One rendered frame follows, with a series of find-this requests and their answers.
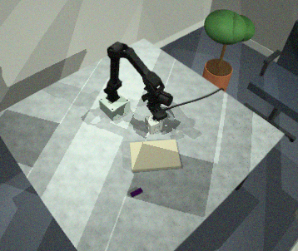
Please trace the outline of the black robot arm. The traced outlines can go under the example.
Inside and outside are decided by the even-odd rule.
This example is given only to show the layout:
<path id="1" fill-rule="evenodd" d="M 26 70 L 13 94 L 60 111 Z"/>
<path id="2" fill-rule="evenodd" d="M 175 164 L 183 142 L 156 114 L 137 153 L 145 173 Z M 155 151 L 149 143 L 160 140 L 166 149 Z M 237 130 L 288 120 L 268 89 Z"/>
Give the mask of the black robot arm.
<path id="1" fill-rule="evenodd" d="M 145 84 L 143 89 L 147 91 L 150 101 L 158 101 L 158 106 L 161 104 L 169 106 L 172 103 L 173 96 L 164 91 L 165 86 L 161 78 L 154 71 L 146 67 L 132 47 L 116 42 L 107 49 L 107 54 L 111 58 L 110 78 L 103 91 L 107 94 L 106 99 L 111 103 L 120 98 L 117 94 L 117 89 L 122 86 L 122 81 L 118 78 L 120 58 L 126 58 L 142 76 L 143 83 Z M 157 88 L 159 85 L 160 87 Z"/>

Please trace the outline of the small purple block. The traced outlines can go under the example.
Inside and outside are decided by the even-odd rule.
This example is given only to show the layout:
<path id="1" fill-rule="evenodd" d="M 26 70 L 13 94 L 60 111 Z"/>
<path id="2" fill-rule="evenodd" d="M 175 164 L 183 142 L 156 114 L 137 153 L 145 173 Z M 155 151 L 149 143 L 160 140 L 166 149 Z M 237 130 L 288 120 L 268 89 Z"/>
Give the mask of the small purple block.
<path id="1" fill-rule="evenodd" d="M 141 192 L 142 192 L 142 188 L 139 188 L 139 189 L 136 189 L 136 190 L 132 191 L 132 192 L 130 193 L 130 195 L 131 195 L 132 197 L 134 197 L 134 196 L 136 196 L 137 194 L 140 194 Z"/>

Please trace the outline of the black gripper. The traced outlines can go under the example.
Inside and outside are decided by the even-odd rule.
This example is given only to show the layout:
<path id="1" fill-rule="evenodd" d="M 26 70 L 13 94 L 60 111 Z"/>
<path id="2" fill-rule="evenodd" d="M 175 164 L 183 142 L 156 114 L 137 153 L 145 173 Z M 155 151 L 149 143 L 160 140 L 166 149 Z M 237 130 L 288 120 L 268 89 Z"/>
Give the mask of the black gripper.
<path id="1" fill-rule="evenodd" d="M 144 102 L 148 100 L 147 108 L 154 115 L 157 121 L 167 118 L 167 113 L 165 110 L 161 109 L 160 106 L 158 106 L 158 101 L 150 101 L 147 94 L 142 95 L 142 100 Z"/>

